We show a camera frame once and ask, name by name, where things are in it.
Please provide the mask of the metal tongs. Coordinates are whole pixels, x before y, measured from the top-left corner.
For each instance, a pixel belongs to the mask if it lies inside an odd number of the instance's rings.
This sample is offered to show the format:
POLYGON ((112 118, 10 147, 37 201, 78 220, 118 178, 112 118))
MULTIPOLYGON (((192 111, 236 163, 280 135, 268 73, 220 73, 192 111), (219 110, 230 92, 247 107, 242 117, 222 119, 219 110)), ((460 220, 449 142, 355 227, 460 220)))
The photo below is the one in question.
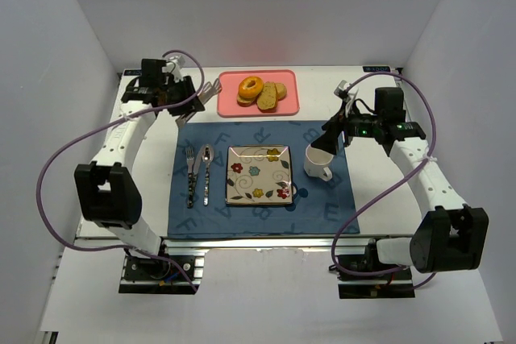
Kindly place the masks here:
POLYGON ((196 114, 206 110, 207 103, 222 91, 222 84, 218 78, 213 83, 206 82, 202 87, 200 94, 193 100, 193 107, 186 114, 176 119, 179 129, 182 129, 186 123, 196 114))

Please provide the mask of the orange bagel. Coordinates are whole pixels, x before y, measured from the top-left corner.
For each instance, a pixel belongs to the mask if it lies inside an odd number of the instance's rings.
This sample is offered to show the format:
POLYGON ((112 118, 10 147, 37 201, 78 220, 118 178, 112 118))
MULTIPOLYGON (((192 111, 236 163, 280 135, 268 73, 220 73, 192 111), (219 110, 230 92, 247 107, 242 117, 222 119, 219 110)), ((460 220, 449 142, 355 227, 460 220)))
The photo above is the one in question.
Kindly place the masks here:
POLYGON ((243 99, 254 99, 263 90, 264 82, 260 77, 250 76, 239 83, 238 95, 243 99))

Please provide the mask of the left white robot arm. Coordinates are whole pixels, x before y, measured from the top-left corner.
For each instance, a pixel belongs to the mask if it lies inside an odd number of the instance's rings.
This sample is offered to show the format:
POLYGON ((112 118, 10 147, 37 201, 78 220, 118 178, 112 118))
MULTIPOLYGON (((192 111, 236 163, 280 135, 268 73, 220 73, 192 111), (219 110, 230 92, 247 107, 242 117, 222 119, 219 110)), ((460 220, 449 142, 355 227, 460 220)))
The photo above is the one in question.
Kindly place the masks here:
POLYGON ((182 74, 185 59, 175 51, 143 59, 139 74, 121 97, 117 122, 89 164, 74 172, 85 220, 110 231, 137 251, 158 255, 162 239, 142 217, 143 199, 131 171, 144 138, 161 110, 186 117, 205 109, 191 77, 182 74))

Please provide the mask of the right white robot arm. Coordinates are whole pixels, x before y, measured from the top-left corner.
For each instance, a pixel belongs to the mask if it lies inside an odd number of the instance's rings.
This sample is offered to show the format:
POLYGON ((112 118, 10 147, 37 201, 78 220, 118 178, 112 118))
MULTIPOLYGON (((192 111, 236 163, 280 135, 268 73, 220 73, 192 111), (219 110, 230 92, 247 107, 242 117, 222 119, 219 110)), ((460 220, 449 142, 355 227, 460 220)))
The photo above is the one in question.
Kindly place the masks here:
POLYGON ((482 208, 469 206, 450 185, 416 122, 406 121, 404 93, 396 87, 375 91, 374 108, 360 112, 356 96, 341 84, 335 95, 339 111, 323 125, 312 144, 324 155, 335 155, 354 138, 375 139, 402 172, 422 215, 409 238, 381 238, 366 249, 356 271, 376 276, 395 267, 421 273, 474 270, 479 267, 489 224, 482 208))

